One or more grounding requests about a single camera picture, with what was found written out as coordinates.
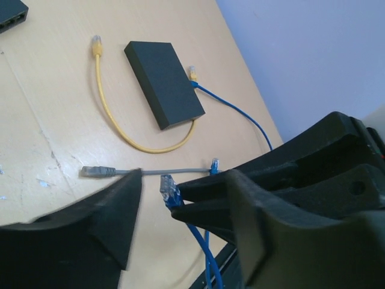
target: black mechanical part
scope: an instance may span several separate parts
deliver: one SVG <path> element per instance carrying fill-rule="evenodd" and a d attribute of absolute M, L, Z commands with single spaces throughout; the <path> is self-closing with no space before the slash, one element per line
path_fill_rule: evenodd
<path fill-rule="evenodd" d="M 20 0 L 0 0 L 0 33 L 25 21 L 28 7 Z"/>
<path fill-rule="evenodd" d="M 385 173 L 378 145 L 361 124 L 360 120 L 342 113 L 330 113 L 291 141 L 234 169 L 249 175 L 280 166 L 297 166 L 294 178 L 280 178 L 270 182 L 270 186 L 260 183 L 266 190 L 306 187 L 358 164 L 370 164 Z M 226 195 L 225 175 L 223 172 L 180 184 L 183 199 L 199 202 L 212 194 Z"/>
<path fill-rule="evenodd" d="M 382 158 L 384 158 L 385 157 L 385 144 L 384 144 L 384 141 L 381 139 L 380 135 L 378 134 L 378 132 L 375 129 L 368 128 L 368 132 L 370 133 L 370 135 L 373 138 L 374 142 L 376 143 L 376 145 L 380 149 L 380 152 L 382 154 Z"/>
<path fill-rule="evenodd" d="M 282 175 L 279 170 L 275 172 L 278 176 Z M 262 171 L 258 175 L 254 172 L 253 176 L 255 179 L 263 179 L 264 173 L 265 171 Z M 361 164 L 308 187 L 290 187 L 271 193 L 305 211 L 338 220 L 365 210 L 383 209 L 385 177 L 378 168 Z M 211 231 L 227 242 L 235 243 L 228 197 L 214 197 L 211 200 L 176 207 L 172 209 L 171 216 L 176 220 Z"/>
<path fill-rule="evenodd" d="M 285 202 L 236 170 L 226 178 L 247 286 L 384 288 L 384 211 L 333 220 Z"/>
<path fill-rule="evenodd" d="M 193 204 L 175 208 L 171 215 L 211 231 L 229 246 L 245 247 L 244 255 L 231 259 L 229 268 L 240 260 L 251 288 L 383 288 L 380 236 L 385 233 L 379 224 L 384 208 L 384 148 L 376 130 L 342 113 L 331 113 L 272 152 L 236 167 L 240 172 L 180 184 L 182 197 Z M 242 180 L 238 185 L 243 184 L 243 191 L 259 192 L 245 198 L 249 208 L 235 205 L 230 197 L 242 192 L 233 185 L 234 179 Z M 230 208 L 240 216 L 236 218 Z M 344 266 L 340 275 L 339 266 Z M 239 271 L 229 272 L 223 274 L 240 278 Z M 287 274 L 296 281 L 291 282 Z M 224 285 L 233 286 L 228 282 L 224 279 Z"/>
<path fill-rule="evenodd" d="M 239 263 L 236 247 L 233 244 L 226 244 L 221 252 L 215 257 L 221 272 L 223 284 L 226 288 L 246 289 L 242 280 L 241 265 Z M 213 289 L 218 289 L 216 282 L 212 284 Z M 189 289 L 208 289 L 206 284 L 206 276 L 203 272 Z"/>
<path fill-rule="evenodd" d="M 141 170 L 33 223 L 0 227 L 0 287 L 112 289 L 126 270 Z"/>

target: black device corner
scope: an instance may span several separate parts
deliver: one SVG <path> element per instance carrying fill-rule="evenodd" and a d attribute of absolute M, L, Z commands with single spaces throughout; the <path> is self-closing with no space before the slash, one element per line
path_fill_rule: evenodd
<path fill-rule="evenodd" d="M 28 14 L 28 6 L 20 0 L 0 0 L 0 33 L 22 23 Z"/>

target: transparent connector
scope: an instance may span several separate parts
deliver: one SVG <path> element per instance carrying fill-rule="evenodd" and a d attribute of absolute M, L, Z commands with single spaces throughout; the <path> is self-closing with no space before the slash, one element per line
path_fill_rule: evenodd
<path fill-rule="evenodd" d="M 102 38 L 99 35 L 92 37 L 91 44 L 94 45 L 96 43 L 102 43 Z"/>
<path fill-rule="evenodd" d="M 92 55 L 102 56 L 103 47 L 102 47 L 102 38 L 99 35 L 95 35 L 91 40 Z"/>
<path fill-rule="evenodd" d="M 215 175 L 216 173 L 219 172 L 219 159 L 218 158 L 213 158 L 211 167 L 210 167 L 210 175 Z"/>
<path fill-rule="evenodd" d="M 161 187 L 159 189 L 167 208 L 180 206 L 182 198 L 180 191 L 171 175 L 161 175 Z"/>
<path fill-rule="evenodd" d="M 198 81 L 198 76 L 197 73 L 195 72 L 195 66 L 190 66 L 188 68 L 188 77 L 190 80 L 197 82 Z"/>

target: ethernet plug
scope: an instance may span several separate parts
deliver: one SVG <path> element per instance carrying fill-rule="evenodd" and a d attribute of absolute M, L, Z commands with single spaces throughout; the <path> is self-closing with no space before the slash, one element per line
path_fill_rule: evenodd
<path fill-rule="evenodd" d="M 179 207 L 183 204 L 180 191 L 171 175 L 161 175 L 161 188 L 159 191 L 168 209 Z"/>

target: light wood desk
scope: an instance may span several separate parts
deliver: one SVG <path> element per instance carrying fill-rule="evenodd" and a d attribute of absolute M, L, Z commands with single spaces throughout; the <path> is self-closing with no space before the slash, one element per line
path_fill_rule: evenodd
<path fill-rule="evenodd" d="M 82 166 L 119 169 L 228 169 L 268 151 L 262 134 L 236 111 L 199 94 L 206 115 L 182 148 L 150 155 L 128 146 L 100 110 L 90 40 L 102 36 L 105 93 L 119 124 L 142 145 L 182 139 L 190 124 L 161 132 L 123 53 L 130 40 L 171 42 L 200 84 L 243 108 L 282 143 L 214 0 L 24 0 L 27 21 L 0 35 L 0 223 L 27 222 L 106 186 L 85 179 Z M 175 175 L 177 182 L 201 177 Z M 217 254 L 224 242 L 213 237 Z M 122 288 L 188 288 L 203 254 L 183 223 L 173 220 L 159 177 L 144 192 Z"/>

